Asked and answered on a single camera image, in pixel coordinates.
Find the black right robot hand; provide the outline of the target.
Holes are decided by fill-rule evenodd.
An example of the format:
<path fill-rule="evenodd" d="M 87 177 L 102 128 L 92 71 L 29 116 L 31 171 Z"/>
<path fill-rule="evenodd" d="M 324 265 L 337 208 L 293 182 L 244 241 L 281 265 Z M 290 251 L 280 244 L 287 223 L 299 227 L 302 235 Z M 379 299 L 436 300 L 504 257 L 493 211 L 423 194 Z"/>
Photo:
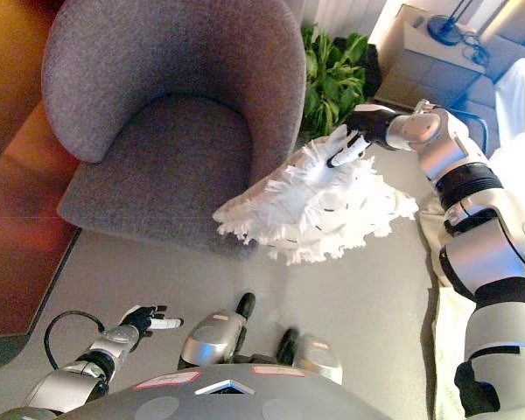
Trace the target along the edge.
<path fill-rule="evenodd" d="M 351 138 L 339 151 L 328 158 L 326 165 L 334 168 L 356 158 L 362 158 L 366 149 L 372 144 L 378 144 L 388 151 L 395 151 L 396 148 L 388 144 L 386 136 L 391 123 L 398 116 L 401 114 L 383 105 L 357 105 L 344 120 Z"/>

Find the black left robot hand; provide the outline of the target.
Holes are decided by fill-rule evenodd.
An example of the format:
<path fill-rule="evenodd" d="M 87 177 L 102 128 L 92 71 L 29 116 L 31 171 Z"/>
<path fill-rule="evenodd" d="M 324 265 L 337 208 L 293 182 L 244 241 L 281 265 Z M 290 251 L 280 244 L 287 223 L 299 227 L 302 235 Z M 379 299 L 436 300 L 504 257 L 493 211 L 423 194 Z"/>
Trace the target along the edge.
<path fill-rule="evenodd" d="M 166 305 L 140 306 L 135 305 L 123 316 L 121 326 L 134 326 L 139 337 L 151 335 L 156 330 L 169 330 L 180 328 L 184 324 L 182 318 L 167 318 Z"/>

